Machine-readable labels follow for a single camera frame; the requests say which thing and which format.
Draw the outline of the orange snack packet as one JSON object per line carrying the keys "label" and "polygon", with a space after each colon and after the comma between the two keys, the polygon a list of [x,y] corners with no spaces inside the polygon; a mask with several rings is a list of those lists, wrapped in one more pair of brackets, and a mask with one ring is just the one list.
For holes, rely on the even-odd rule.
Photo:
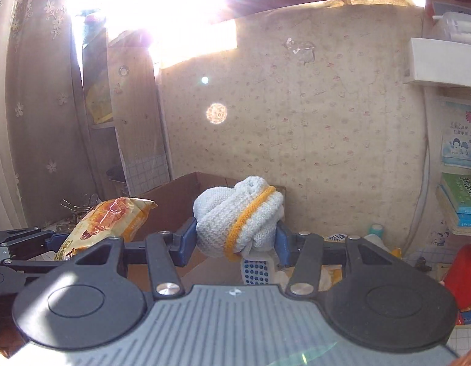
{"label": "orange snack packet", "polygon": [[54,260],[70,260],[107,237],[121,237],[125,242],[131,242],[157,207],[153,200],[135,197],[117,197],[99,203],[77,223]]}

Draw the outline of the white knit glove ball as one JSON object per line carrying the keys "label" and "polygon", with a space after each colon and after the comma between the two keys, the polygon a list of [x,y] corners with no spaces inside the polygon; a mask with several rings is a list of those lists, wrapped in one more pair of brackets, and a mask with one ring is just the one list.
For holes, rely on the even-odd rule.
{"label": "white knit glove ball", "polygon": [[274,248],[277,224],[284,217],[284,196],[259,176],[234,187],[214,187],[193,203],[197,247],[208,257],[237,261]]}

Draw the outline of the cardboard shoe box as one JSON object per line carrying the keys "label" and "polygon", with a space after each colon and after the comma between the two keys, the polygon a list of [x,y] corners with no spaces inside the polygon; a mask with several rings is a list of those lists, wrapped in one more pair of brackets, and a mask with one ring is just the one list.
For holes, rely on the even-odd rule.
{"label": "cardboard shoe box", "polygon": [[[193,216],[193,203],[197,197],[209,188],[234,187],[233,179],[222,176],[192,173],[145,193],[144,197],[158,204],[149,215],[148,220],[139,229],[135,238],[143,240],[147,235],[157,231],[175,232],[188,218]],[[284,196],[284,188],[277,188]],[[187,287],[194,284],[241,284],[240,262],[242,259],[255,258],[269,252],[253,252],[240,257],[237,261],[224,257],[208,257],[197,247],[192,261],[180,268],[183,283]]]}

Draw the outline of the teal stamp bottle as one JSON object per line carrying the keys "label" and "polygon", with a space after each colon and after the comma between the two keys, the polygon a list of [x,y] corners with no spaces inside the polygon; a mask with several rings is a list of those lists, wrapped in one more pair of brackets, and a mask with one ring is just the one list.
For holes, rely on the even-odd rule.
{"label": "teal stamp bottle", "polygon": [[370,235],[376,235],[377,237],[382,238],[384,233],[384,227],[381,224],[375,223],[372,224],[369,228]]}

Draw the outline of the metal binder clips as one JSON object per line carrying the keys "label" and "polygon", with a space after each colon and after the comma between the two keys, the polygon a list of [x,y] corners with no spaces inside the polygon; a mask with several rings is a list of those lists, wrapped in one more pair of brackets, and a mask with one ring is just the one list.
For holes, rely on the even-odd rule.
{"label": "metal binder clips", "polygon": [[81,220],[88,212],[100,202],[100,198],[96,193],[85,194],[82,201],[79,204],[71,203],[67,199],[62,199],[60,206],[67,209],[73,214],[76,221]]}

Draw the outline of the floral curtain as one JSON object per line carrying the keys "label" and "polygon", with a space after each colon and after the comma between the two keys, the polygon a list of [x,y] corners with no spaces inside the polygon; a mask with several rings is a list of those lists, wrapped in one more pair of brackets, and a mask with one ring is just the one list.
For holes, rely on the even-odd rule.
{"label": "floral curtain", "polygon": [[0,230],[47,226],[96,191],[64,0],[0,0]]}

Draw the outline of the wooden shelf unit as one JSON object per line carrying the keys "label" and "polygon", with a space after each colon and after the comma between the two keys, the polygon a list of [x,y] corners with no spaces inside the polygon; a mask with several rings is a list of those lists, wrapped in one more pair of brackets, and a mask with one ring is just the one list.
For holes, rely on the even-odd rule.
{"label": "wooden shelf unit", "polygon": [[82,46],[88,152],[102,198],[138,197],[170,180],[149,37],[105,28]]}

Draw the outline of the red container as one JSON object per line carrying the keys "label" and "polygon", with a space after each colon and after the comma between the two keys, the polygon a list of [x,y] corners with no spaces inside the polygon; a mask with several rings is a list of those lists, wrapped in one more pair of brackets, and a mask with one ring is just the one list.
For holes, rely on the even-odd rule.
{"label": "red container", "polygon": [[471,244],[458,251],[444,283],[459,309],[471,306]]}

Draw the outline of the white box on shelf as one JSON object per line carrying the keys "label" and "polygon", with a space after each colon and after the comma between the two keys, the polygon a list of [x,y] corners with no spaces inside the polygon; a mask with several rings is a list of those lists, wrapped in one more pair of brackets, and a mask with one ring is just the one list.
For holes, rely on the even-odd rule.
{"label": "white box on shelf", "polygon": [[406,84],[471,88],[471,45],[411,38]]}

